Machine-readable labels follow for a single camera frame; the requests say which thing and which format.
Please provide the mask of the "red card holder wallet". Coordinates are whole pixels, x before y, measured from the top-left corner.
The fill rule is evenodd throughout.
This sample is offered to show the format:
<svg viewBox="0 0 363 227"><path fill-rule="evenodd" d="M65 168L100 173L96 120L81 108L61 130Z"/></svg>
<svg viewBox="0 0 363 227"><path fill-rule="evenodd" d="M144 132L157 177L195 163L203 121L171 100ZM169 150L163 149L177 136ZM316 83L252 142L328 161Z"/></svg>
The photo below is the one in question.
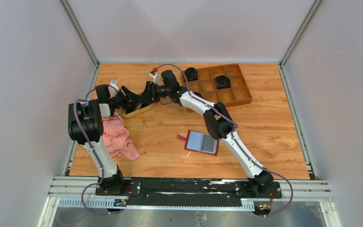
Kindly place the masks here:
<svg viewBox="0 0 363 227"><path fill-rule="evenodd" d="M219 140L217 140L217 148L216 148L215 154L209 154L209 153L203 152L201 150L201 147L202 147L202 141L203 141L204 134L205 133L190 130L190 131L188 131L186 136L182 136L182 135L178 134L177 139L185 142L185 145L184 145L185 150L216 156L218 154Z"/></svg>

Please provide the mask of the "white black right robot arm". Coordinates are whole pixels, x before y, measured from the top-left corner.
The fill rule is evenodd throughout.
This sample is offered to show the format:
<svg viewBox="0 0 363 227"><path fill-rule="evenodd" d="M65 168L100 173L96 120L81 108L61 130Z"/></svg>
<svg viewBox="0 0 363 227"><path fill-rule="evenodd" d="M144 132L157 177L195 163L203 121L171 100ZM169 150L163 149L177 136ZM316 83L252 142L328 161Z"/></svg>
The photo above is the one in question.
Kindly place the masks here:
<svg viewBox="0 0 363 227"><path fill-rule="evenodd" d="M157 73L157 68L150 72L153 81L148 81L139 101L141 103L157 103L161 98L168 97L171 102L188 108L204 119L209 135L224 143L237 158L248 177L248 192L256 197L264 197L270 191L274 178L272 174L251 154L240 139L235 123L226 106L222 102L207 101L183 87L171 70Z"/></svg>

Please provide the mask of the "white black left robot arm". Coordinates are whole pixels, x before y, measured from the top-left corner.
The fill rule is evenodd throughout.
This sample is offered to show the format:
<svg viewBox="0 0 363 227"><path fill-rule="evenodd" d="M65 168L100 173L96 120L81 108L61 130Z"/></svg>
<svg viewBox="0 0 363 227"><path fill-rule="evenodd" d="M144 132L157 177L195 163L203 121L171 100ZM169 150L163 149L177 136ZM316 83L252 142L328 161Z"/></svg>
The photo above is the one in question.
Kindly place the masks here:
<svg viewBox="0 0 363 227"><path fill-rule="evenodd" d="M118 89L114 84L96 86L97 98L76 100L69 104L68 132L70 138L84 147L97 170L97 195L139 196L141 183L125 179L115 156L136 160L140 154L130 139L122 112L138 109L143 103L126 87Z"/></svg>

